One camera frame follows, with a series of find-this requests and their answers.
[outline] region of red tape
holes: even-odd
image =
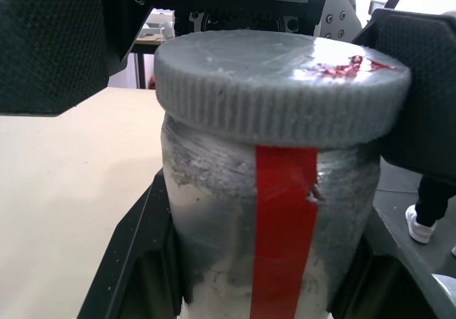
[[[318,208],[315,148],[256,147],[256,250],[250,319],[294,319]]]

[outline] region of gray lid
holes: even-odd
[[[167,113],[201,130],[262,145],[342,147],[390,130],[410,71],[340,41],[213,31],[159,47],[155,82]]]

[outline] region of red residue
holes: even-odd
[[[350,62],[347,65],[337,65],[335,68],[329,68],[324,64],[317,64],[320,68],[318,71],[323,75],[329,75],[333,78],[341,77],[356,77],[358,72],[375,72],[381,69],[395,70],[393,66],[372,61],[366,57],[354,56],[349,58]]]

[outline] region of white sneaker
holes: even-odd
[[[410,237],[412,237],[417,242],[423,244],[428,243],[437,223],[434,223],[434,225],[431,227],[417,223],[415,205],[408,207],[407,211],[405,212],[405,219],[407,220],[408,233],[410,234]]]

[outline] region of gray floor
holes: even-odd
[[[421,176],[384,161],[381,167],[374,206],[396,225],[398,236],[395,239],[411,247],[432,273],[456,278],[456,258],[451,255],[456,244],[456,197],[449,201],[447,214],[437,223],[429,244],[416,243],[408,236],[405,210],[418,199]]]

